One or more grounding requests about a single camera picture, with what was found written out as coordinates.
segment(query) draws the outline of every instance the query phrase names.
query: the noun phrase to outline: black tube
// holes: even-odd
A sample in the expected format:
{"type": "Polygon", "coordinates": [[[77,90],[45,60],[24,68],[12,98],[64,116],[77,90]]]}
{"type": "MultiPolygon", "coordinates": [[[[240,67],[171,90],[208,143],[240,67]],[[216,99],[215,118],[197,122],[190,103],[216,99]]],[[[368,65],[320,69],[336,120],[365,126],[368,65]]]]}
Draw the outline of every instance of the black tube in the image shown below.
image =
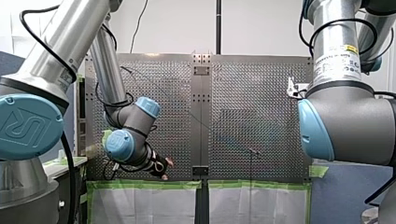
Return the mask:
{"type": "Polygon", "coordinates": [[[221,0],[216,6],[216,54],[221,54],[221,0]]]}

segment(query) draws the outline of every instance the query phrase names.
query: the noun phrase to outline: metal bracket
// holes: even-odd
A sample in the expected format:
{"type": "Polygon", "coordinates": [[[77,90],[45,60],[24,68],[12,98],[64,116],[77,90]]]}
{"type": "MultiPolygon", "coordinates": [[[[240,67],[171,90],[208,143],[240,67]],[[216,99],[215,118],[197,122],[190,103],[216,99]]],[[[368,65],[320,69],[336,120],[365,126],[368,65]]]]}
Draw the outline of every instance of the metal bracket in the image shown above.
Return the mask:
{"type": "Polygon", "coordinates": [[[209,76],[210,67],[207,66],[194,66],[195,76],[209,76]]]}
{"type": "Polygon", "coordinates": [[[294,83],[294,77],[289,77],[287,94],[293,99],[304,99],[309,83],[294,83]]]}
{"type": "Polygon", "coordinates": [[[209,175],[208,166],[192,166],[192,175],[209,175]]]}

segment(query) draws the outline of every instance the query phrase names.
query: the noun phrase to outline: vertical metal post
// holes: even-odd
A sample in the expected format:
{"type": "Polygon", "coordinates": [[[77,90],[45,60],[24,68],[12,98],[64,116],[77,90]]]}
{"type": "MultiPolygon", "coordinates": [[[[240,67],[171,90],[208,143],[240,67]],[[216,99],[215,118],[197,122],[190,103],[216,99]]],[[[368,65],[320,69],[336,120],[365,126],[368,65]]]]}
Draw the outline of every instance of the vertical metal post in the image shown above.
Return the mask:
{"type": "Polygon", "coordinates": [[[202,165],[202,77],[197,67],[201,66],[201,54],[192,55],[191,69],[191,165],[193,179],[201,179],[199,168],[202,165]]]}
{"type": "Polygon", "coordinates": [[[216,54],[221,54],[221,0],[216,4],[216,54]]]}

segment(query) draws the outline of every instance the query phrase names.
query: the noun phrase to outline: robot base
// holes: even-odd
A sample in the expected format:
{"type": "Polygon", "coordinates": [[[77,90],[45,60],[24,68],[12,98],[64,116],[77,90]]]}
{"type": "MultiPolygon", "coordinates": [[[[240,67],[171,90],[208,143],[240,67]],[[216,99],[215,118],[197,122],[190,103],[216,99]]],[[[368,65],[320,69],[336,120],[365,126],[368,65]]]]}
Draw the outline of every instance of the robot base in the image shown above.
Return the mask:
{"type": "Polygon", "coordinates": [[[0,223],[56,224],[60,209],[58,186],[58,182],[51,181],[45,192],[0,204],[0,223]]]}

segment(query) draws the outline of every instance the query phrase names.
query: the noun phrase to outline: robotic arm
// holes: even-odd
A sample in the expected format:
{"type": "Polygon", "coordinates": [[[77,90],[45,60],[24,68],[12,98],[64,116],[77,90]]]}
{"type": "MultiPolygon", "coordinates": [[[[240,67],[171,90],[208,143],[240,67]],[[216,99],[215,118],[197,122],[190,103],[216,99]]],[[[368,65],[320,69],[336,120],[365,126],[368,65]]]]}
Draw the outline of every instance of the robotic arm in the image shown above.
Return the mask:
{"type": "Polygon", "coordinates": [[[315,26],[314,81],[299,103],[301,139],[307,155],[327,161],[394,165],[394,99],[375,99],[361,82],[373,70],[390,27],[396,2],[315,0],[307,18],[315,26]],[[356,34],[355,14],[365,7],[370,26],[356,34]]]}
{"type": "MultiPolygon", "coordinates": [[[[146,97],[132,104],[122,84],[116,52],[108,34],[108,14],[122,0],[64,0],[59,7],[26,10],[21,21],[40,43],[16,74],[0,77],[0,217],[2,223],[55,224],[60,203],[58,183],[48,181],[38,156],[52,149],[63,134],[66,91],[92,46],[92,57],[103,93],[106,120],[119,128],[108,137],[108,157],[134,171],[165,177],[172,162],[146,142],[159,105],[146,97]],[[41,38],[24,21],[28,13],[58,9],[41,38]]],[[[73,162],[69,163],[71,199],[68,223],[74,223],[73,162]]]]}
{"type": "MultiPolygon", "coordinates": [[[[107,16],[105,27],[109,20],[110,16],[107,16]]],[[[166,169],[172,162],[156,153],[146,142],[160,106],[147,97],[138,98],[135,104],[130,102],[106,28],[100,29],[93,40],[91,54],[104,97],[105,119],[111,126],[119,128],[107,138],[107,156],[120,165],[133,166],[134,172],[144,170],[166,179],[166,169]]]]}

